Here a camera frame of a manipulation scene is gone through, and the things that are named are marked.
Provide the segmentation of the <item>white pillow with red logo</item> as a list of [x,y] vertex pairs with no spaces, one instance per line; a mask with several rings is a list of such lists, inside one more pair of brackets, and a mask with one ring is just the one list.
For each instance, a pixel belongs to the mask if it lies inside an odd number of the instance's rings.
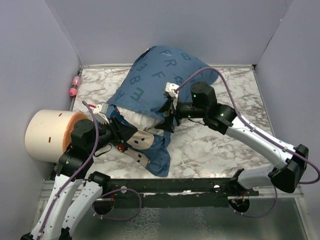
[[118,113],[131,125],[139,130],[143,130],[150,133],[156,133],[155,126],[161,121],[151,116],[134,112],[122,107],[117,106]]

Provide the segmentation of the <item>blue lettered pillowcase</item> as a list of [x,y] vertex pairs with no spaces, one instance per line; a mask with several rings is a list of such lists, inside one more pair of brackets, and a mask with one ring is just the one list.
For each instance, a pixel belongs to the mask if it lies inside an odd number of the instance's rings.
[[[135,127],[119,114],[117,107],[120,107],[162,121],[164,115],[158,110],[166,101],[166,83],[182,86],[179,100],[184,103],[192,100],[190,87],[193,83],[212,85],[218,76],[208,69],[206,63],[180,48],[152,46],[135,60],[120,87],[107,101],[106,116]],[[171,142],[171,133],[160,129],[155,133],[137,130],[131,139],[117,145],[117,148],[154,176],[168,176],[171,156],[167,147]]]

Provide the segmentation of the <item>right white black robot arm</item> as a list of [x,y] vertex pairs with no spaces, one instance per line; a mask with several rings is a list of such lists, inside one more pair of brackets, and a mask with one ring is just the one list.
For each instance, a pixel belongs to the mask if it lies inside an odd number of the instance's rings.
[[181,119],[202,119],[211,130],[242,142],[266,158],[270,165],[241,168],[233,175],[228,187],[236,196],[251,188],[265,186],[274,186],[285,193],[295,191],[307,168],[302,160],[309,154],[306,146],[285,143],[238,116],[234,108],[217,102],[214,88],[206,82],[194,83],[190,93],[190,102],[180,102],[178,85],[166,84],[164,95],[167,100],[159,109],[164,120],[156,125],[156,129],[173,133]]

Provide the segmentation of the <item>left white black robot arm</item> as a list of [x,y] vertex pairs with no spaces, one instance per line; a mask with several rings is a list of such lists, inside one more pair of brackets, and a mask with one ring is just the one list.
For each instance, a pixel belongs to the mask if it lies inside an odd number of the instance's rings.
[[110,177],[94,173],[88,186],[73,199],[93,164],[96,151],[109,143],[129,140],[137,128],[122,124],[115,117],[99,125],[96,120],[81,119],[71,132],[71,143],[58,161],[57,174],[42,216],[23,240],[70,240],[79,222],[98,197],[111,190]]

